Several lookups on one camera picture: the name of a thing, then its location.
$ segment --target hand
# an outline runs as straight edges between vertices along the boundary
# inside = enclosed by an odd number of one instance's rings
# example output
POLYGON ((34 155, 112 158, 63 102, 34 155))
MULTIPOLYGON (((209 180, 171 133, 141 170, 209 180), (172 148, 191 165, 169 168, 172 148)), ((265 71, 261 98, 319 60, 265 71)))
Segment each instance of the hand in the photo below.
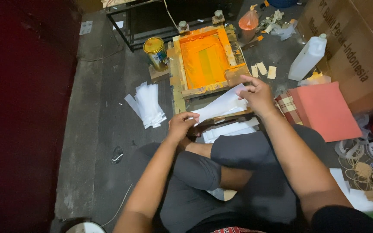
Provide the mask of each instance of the hand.
POLYGON ((241 75, 241 78, 251 82, 252 85, 246 86, 246 91, 243 90, 237 93, 238 99, 246 99, 251 109, 261 118, 277 112, 268 84, 255 77, 241 75))
POLYGON ((169 121, 169 133, 167 138, 180 142, 185 138, 188 129, 198 122, 198 113, 181 112, 169 121))

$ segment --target dark red wall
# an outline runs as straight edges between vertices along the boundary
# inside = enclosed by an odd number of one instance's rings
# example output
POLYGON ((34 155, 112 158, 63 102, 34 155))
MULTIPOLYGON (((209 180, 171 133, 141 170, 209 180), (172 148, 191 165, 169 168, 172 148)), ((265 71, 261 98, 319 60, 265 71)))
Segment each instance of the dark red wall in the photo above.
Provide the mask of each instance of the dark red wall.
POLYGON ((67 0, 0 0, 0 232, 49 231, 80 19, 67 0))

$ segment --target orange plastic bag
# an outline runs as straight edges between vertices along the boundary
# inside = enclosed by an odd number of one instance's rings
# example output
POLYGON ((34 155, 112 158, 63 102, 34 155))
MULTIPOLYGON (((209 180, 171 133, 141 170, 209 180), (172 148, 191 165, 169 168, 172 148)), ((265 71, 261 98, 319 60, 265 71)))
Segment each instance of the orange plastic bag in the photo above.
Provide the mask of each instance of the orange plastic bag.
POLYGON ((259 15, 254 9, 256 5, 252 5, 250 10, 245 13, 243 17, 238 21, 238 26, 242 30, 242 42, 247 44, 256 35, 256 28, 259 25, 259 15))

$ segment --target gold paint can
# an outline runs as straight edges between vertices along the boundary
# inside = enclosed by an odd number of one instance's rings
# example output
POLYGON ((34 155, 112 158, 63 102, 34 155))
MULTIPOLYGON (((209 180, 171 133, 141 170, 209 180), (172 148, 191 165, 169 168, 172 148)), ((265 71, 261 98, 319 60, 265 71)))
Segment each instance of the gold paint can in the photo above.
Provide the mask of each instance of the gold paint can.
POLYGON ((152 37, 143 44, 143 51, 152 61, 153 68, 162 72, 168 69, 168 57, 163 40, 159 37, 152 37))

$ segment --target black shirt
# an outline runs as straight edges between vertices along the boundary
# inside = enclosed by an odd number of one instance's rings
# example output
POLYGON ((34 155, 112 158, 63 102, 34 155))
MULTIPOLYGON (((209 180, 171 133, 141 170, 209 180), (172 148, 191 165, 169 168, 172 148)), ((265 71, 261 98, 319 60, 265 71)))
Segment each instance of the black shirt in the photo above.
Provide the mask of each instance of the black shirt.
MULTIPOLYGON (((273 233, 287 232, 284 224, 271 224, 260 219, 226 213, 212 216, 194 226, 187 233, 273 233)), ((312 233, 373 233, 373 219, 345 206, 326 206, 312 218, 312 233)))

